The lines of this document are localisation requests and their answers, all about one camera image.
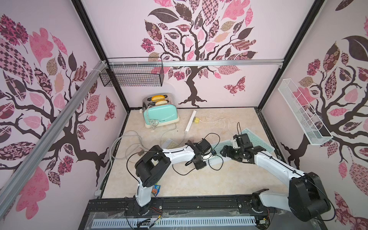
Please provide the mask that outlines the white power strip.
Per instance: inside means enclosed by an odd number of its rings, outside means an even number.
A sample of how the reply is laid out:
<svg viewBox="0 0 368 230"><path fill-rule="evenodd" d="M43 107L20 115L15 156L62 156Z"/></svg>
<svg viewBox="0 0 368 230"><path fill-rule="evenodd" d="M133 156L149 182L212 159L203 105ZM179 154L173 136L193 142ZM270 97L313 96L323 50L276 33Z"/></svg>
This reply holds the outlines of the white power strip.
<svg viewBox="0 0 368 230"><path fill-rule="evenodd" d="M186 129L185 129L185 133L187 134L192 126L192 123L194 122L194 119L195 119L195 116L196 116L196 110L194 110L191 114L191 117L189 119L189 122L186 126Z"/></svg>

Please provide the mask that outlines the green wireless keyboard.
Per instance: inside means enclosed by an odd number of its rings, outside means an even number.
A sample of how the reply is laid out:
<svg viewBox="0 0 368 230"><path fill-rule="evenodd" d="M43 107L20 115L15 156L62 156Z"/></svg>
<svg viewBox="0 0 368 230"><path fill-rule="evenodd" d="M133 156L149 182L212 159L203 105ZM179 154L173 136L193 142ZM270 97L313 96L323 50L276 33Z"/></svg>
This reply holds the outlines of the green wireless keyboard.
<svg viewBox="0 0 368 230"><path fill-rule="evenodd" d="M220 155L220 151L223 149L224 146L232 147L232 142L230 140L225 140L225 141L220 142L216 146L214 150L216 151L217 155L209 159L209 163L211 166L215 166L215 165L221 164L222 162L227 162L227 161L232 160L229 157L223 157L222 155Z"/></svg>

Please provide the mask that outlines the yellow wireless keyboard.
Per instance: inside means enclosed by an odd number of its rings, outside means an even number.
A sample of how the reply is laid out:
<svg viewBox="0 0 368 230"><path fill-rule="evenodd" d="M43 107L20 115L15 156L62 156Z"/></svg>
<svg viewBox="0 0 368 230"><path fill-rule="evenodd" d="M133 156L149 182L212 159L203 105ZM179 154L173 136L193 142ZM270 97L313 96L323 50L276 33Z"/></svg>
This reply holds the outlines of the yellow wireless keyboard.
<svg viewBox="0 0 368 230"><path fill-rule="evenodd" d="M163 144L162 144L162 148L163 149L175 149L179 147L179 143L177 143L176 141L172 140L172 139L167 139Z"/></svg>

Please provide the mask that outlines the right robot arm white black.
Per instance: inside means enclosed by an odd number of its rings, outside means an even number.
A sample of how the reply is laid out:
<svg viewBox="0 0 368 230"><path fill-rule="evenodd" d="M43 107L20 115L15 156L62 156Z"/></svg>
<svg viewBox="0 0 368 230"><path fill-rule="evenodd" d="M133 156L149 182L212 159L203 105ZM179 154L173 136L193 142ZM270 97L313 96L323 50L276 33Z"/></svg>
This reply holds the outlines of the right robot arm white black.
<svg viewBox="0 0 368 230"><path fill-rule="evenodd" d="M254 192L251 204L257 212L261 207L282 209L307 222L331 210L331 201L317 174L306 173L287 165L273 157L265 148L253 145L246 134L235 135L232 145L225 145L220 155L240 163L255 164L267 170L288 188L288 192L283 194L269 189Z"/></svg>

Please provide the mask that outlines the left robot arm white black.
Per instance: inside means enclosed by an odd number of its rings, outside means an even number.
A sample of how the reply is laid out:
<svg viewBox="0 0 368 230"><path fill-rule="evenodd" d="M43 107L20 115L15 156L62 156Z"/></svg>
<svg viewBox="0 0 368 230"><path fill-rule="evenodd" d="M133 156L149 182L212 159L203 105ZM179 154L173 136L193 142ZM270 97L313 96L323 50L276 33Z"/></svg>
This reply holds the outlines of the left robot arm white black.
<svg viewBox="0 0 368 230"><path fill-rule="evenodd" d="M151 201L153 186L164 176L169 167L177 163L193 163L196 170L204 168L206 161L213 156L210 143L202 139L195 143L187 143L176 149L163 149L153 146L135 164L139 187L135 195L140 207L148 205Z"/></svg>

